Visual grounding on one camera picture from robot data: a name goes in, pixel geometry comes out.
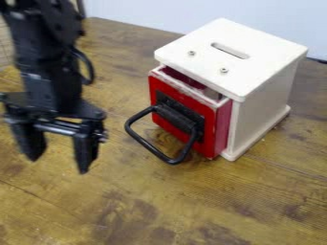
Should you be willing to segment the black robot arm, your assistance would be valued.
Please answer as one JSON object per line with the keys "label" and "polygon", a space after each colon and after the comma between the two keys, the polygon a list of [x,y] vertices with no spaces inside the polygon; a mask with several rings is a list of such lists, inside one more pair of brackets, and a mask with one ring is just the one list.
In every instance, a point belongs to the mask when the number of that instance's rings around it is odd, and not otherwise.
{"label": "black robot arm", "polygon": [[44,134],[69,136],[78,172],[86,173],[106,134],[105,112],[81,98],[94,80],[92,62],[74,47],[84,35],[81,16],[69,0],[0,0],[0,14],[24,82],[21,92],[0,93],[20,152],[36,161],[46,148]]}

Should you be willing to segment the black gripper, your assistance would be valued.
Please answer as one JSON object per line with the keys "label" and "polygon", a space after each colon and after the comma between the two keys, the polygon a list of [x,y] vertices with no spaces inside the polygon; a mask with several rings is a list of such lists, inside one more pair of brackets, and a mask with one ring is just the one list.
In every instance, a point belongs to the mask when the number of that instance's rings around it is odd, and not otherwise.
{"label": "black gripper", "polygon": [[[24,92],[6,93],[0,99],[6,105],[34,114],[90,121],[90,134],[73,135],[74,160],[80,174],[88,172],[98,156],[98,144],[106,138],[105,113],[81,98],[82,85],[90,84],[78,72],[52,72],[48,75],[21,73]],[[32,123],[12,123],[10,130],[20,152],[34,162],[45,151],[44,132]]]}

